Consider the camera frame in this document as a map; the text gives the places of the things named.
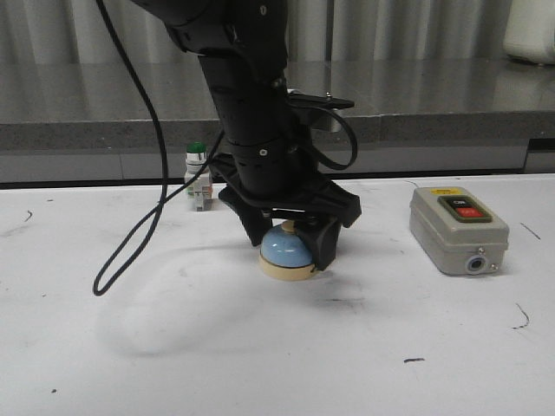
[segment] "stainless steel counter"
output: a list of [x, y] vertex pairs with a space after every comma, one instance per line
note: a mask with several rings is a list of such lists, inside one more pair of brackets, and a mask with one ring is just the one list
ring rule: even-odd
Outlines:
[[[219, 123], [199, 66], [137, 65], [163, 120], [171, 174]], [[290, 87], [348, 98], [352, 172], [519, 170], [555, 137], [555, 68], [507, 60], [293, 62]], [[0, 65], [0, 183], [160, 176], [153, 128], [122, 65]], [[341, 134], [317, 133], [334, 157]], [[545, 169], [553, 166], [548, 155]]]

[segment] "gray switch box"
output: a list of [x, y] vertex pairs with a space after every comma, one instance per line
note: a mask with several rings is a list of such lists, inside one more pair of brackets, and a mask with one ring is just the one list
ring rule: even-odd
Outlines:
[[508, 248], [508, 225], [461, 187], [415, 189], [410, 230], [448, 275], [497, 271]]

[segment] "green cap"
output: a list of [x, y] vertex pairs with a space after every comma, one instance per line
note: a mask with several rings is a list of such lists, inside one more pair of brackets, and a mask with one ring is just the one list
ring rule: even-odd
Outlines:
[[194, 141], [187, 145], [187, 153], [204, 153], [206, 152], [206, 145], [201, 141]]

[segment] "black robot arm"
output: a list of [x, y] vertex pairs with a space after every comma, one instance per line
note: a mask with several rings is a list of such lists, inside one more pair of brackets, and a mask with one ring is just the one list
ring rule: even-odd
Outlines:
[[324, 270], [341, 225], [351, 226], [361, 208], [356, 195], [317, 170], [310, 124], [318, 109], [353, 103], [288, 93], [286, 0], [132, 1], [160, 18], [180, 49], [199, 55], [231, 149], [211, 165], [227, 183], [219, 197], [252, 244], [260, 244], [272, 218], [293, 219]]

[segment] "black mark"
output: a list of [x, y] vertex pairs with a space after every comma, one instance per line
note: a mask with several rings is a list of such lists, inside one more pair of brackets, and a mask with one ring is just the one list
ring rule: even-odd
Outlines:
[[413, 184], [415, 186], [415, 188], [420, 188], [416, 182], [413, 182], [412, 180], [405, 180], [405, 182], [409, 182], [409, 184]]
[[8, 237], [12, 237], [15, 236], [17, 234], [21, 234], [22, 232], [24, 232], [27, 228], [29, 228], [28, 225], [22, 225], [21, 227], [16, 227], [12, 230], [7, 230], [6, 232], [3, 232], [2, 234], [0, 234], [0, 237], [2, 238], [8, 238]]
[[364, 300], [363, 297], [355, 297], [352, 299], [342, 299], [338, 297], [333, 297], [331, 299], [324, 299], [325, 302], [361, 302], [363, 300]]
[[407, 364], [408, 362], [415, 362], [415, 361], [425, 361], [425, 360], [423, 358], [406, 358], [405, 360], [403, 360], [405, 364]]
[[530, 325], [530, 316], [528, 316], [528, 314], [522, 309], [522, 307], [519, 304], [516, 304], [516, 305], [519, 307], [520, 312], [522, 312], [522, 315], [525, 316], [526, 322], [524, 323], [524, 325], [520, 325], [519, 327], [513, 327], [513, 329], [526, 328], [528, 325]]
[[520, 225], [522, 225], [524, 228], [529, 230], [532, 233], [532, 235], [535, 236], [538, 240], [541, 240], [541, 237], [538, 234], [536, 234], [534, 231], [530, 230], [530, 228], [528, 228], [528, 226], [526, 224], [520, 223]]

